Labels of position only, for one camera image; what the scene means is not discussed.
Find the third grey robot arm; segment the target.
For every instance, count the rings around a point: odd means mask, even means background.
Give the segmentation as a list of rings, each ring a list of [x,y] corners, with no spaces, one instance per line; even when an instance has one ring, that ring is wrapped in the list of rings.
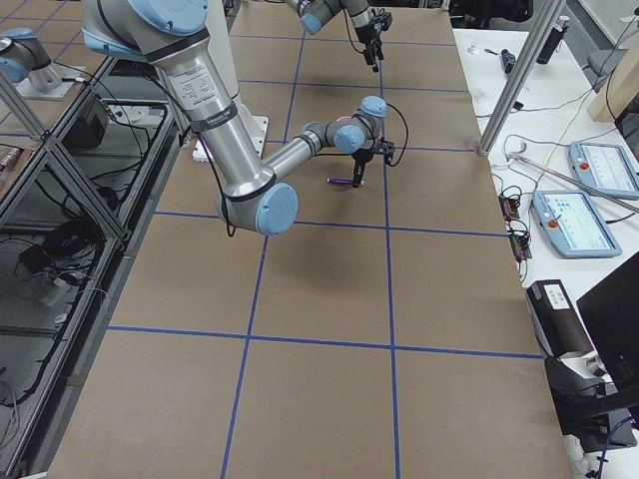
[[[1,33],[1,73],[28,99],[61,100],[70,90],[36,34],[27,27]]]

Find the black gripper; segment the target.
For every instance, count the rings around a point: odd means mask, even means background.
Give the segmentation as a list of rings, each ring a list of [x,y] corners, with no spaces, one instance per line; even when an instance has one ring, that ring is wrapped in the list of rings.
[[[366,63],[374,73],[379,72],[380,62],[383,60],[380,34],[387,31],[391,25],[391,13],[383,8],[353,7],[352,26],[363,49]]]
[[[387,141],[385,139],[376,140],[369,148],[362,148],[356,150],[351,157],[354,160],[353,177],[351,181],[351,187],[358,189],[365,185],[364,169],[365,165],[369,163],[375,155],[383,156],[383,162],[390,166],[392,164],[393,156],[395,153],[394,142]]]

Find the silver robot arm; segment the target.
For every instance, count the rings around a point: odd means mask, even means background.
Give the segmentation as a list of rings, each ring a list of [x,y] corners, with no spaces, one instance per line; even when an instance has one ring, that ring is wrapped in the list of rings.
[[[376,155],[391,160],[394,145],[382,134],[386,102],[364,98],[349,117],[311,122],[278,151],[261,159],[238,106],[209,52],[209,12],[205,1],[85,1],[86,45],[105,56],[145,62],[163,72],[171,99],[207,145],[224,179],[219,211],[229,228],[276,236],[294,223],[297,193],[283,179],[327,147],[355,161],[358,187]]]
[[[383,8],[371,7],[364,0],[291,0],[285,1],[298,15],[304,30],[314,35],[339,14],[344,14],[362,46],[359,53],[377,73],[384,59],[381,33],[388,31],[392,14]]]

